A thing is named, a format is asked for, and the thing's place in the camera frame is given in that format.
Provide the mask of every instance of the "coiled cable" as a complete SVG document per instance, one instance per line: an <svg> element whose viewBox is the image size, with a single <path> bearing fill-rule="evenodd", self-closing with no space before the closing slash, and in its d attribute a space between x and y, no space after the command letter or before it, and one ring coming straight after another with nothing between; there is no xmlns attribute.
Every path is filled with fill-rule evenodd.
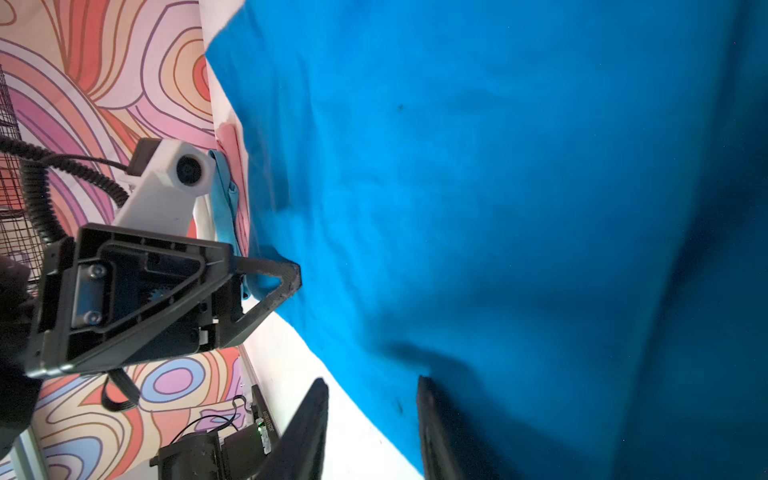
<svg viewBox="0 0 768 480"><path fill-rule="evenodd" d="M94 161L125 170L126 167L118 162L83 155L55 154L37 145L2 135L0 135L0 151L21 158L20 171L24 204L30 223L38 231L41 240L46 245L62 240L67 236L53 210L51 189L48 185L48 167L67 172L73 177L81 178L89 184L101 188L114 200L118 208L125 205L128 200L128 193L117 182L73 159Z"/></svg>

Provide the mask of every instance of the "patterned wall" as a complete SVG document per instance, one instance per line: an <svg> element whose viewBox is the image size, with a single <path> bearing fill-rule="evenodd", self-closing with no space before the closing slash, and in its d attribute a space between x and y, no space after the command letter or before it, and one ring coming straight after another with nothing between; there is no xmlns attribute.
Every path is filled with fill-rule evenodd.
<svg viewBox="0 0 768 480"><path fill-rule="evenodd" d="M0 65L22 137L53 151L127 163L141 137L214 147L203 53L197 2L0 0ZM88 221L112 221L104 193L63 174L50 178L70 234ZM143 399L122 414L99 405L103 378L45 383L33 427L51 478L115 478L191 419L232 415L240 371L235 349L132 367ZM243 420L240 411L235 424ZM195 428L214 425L207 419ZM0 480L12 478L8 459L0 460Z"/></svg>

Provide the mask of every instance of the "wire mesh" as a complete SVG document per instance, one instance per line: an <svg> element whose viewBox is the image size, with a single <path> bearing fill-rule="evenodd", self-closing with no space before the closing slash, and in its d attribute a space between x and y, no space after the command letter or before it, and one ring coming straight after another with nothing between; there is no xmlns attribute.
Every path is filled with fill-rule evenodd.
<svg viewBox="0 0 768 480"><path fill-rule="evenodd" d="M0 67L0 134L22 137L13 111L11 95ZM18 158L0 152L0 255L28 266L27 291L36 295L43 258L43 244L29 223L22 197Z"/></svg>

